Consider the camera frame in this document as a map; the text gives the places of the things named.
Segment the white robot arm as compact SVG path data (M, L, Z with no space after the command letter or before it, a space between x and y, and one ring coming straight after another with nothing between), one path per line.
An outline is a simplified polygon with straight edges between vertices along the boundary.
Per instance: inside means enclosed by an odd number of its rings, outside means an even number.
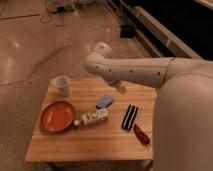
M85 59L85 69L157 90L153 171L213 171L213 61L111 55L107 44L97 44Z

